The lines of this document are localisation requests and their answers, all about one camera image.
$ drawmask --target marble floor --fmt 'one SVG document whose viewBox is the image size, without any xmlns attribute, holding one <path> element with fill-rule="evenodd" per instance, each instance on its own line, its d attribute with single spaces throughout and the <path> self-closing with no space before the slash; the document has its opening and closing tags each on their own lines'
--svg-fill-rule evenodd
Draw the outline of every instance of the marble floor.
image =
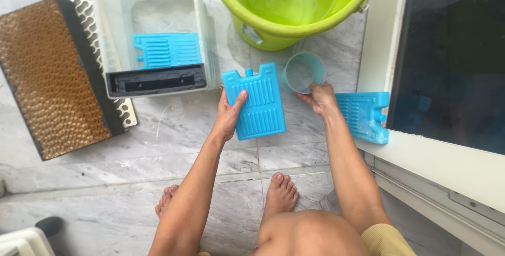
<svg viewBox="0 0 505 256">
<path fill-rule="evenodd" d="M 2 0 L 0 14 L 40 0 Z M 214 20 L 221 72 L 257 70 L 274 61 L 278 70 L 299 51 L 317 53 L 336 92 L 354 92 L 366 14 L 278 52 L 242 41 L 221 0 L 204 0 Z M 242 255 L 254 248 L 275 172 L 290 174 L 299 192 L 296 210 L 337 212 L 321 118 L 281 88 L 285 134 L 226 143 L 218 168 L 202 250 Z M 138 125 L 126 134 L 42 162 L 5 79 L 0 74 L 0 178 L 10 194 L 0 199 L 0 233 L 33 226 L 50 215 L 64 219 L 51 242 L 60 255 L 146 254 L 164 187 L 178 184 L 191 167 L 217 111 L 215 91 L 135 98 Z M 460 255 L 461 242 L 384 193 L 393 222 L 418 255 Z"/>
</svg>

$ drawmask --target hand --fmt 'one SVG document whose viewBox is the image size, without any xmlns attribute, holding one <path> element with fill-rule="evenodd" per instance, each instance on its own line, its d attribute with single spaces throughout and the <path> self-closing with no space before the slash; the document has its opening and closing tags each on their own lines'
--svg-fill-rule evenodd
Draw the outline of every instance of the hand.
<svg viewBox="0 0 505 256">
<path fill-rule="evenodd" d="M 246 90 L 241 91 L 233 106 L 228 103 L 226 92 L 222 87 L 219 88 L 219 92 L 221 92 L 221 99 L 219 100 L 218 114 L 216 115 L 216 121 L 214 122 L 211 133 L 216 134 L 226 142 L 232 138 L 235 132 L 238 112 L 240 112 L 240 109 L 247 101 L 248 92 Z"/>
<path fill-rule="evenodd" d="M 307 104 L 312 105 L 312 109 L 317 115 L 326 118 L 339 112 L 337 99 L 335 98 L 331 84 L 325 82 L 321 86 L 311 83 L 309 89 L 312 91 L 311 94 L 297 93 L 296 96 Z"/>
</svg>

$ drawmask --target person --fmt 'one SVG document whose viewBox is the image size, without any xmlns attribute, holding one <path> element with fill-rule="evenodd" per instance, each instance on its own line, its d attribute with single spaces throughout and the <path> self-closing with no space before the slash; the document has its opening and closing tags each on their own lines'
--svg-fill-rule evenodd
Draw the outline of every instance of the person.
<svg viewBox="0 0 505 256">
<path fill-rule="evenodd" d="M 311 94 L 296 95 L 323 118 L 341 216 L 311 209 L 293 212 L 299 197 L 296 186 L 290 176 L 276 173 L 268 188 L 257 248 L 247 256 L 415 255 L 384 209 L 379 187 L 354 144 L 333 87 L 328 83 L 310 87 Z M 233 136 L 247 98 L 244 90 L 231 106 L 223 92 L 216 122 L 192 168 L 180 186 L 164 189 L 155 206 L 160 223 L 149 256 L 198 254 L 219 156 Z"/>
</svg>

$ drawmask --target foot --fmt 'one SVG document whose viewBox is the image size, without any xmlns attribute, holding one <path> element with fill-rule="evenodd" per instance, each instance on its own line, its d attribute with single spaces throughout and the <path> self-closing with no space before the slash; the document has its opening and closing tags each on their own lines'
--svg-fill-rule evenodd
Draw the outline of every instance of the foot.
<svg viewBox="0 0 505 256">
<path fill-rule="evenodd" d="M 175 191 L 177 191 L 177 188 L 179 188 L 179 185 L 172 185 L 170 187 L 164 188 L 163 189 L 163 195 L 160 198 L 160 202 L 155 205 L 155 211 L 156 214 L 158 215 L 158 218 L 161 220 L 161 216 L 165 212 L 165 210 L 168 207 L 168 203 L 172 199 L 172 197 L 175 194 Z"/>
<path fill-rule="evenodd" d="M 261 224 L 275 214 L 293 212 L 294 205 L 298 201 L 298 192 L 289 179 L 291 179 L 289 175 L 282 175 L 279 172 L 272 177 Z"/>
</svg>

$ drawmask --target clear plastic cup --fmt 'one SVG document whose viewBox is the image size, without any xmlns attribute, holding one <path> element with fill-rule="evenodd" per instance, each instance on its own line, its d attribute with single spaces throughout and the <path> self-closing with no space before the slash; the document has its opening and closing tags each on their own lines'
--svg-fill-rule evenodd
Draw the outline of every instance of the clear plastic cup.
<svg viewBox="0 0 505 256">
<path fill-rule="evenodd" d="M 309 94 L 311 83 L 322 85 L 326 79 L 326 66 L 312 52 L 296 53 L 282 69 L 282 85 L 293 92 Z"/>
</svg>

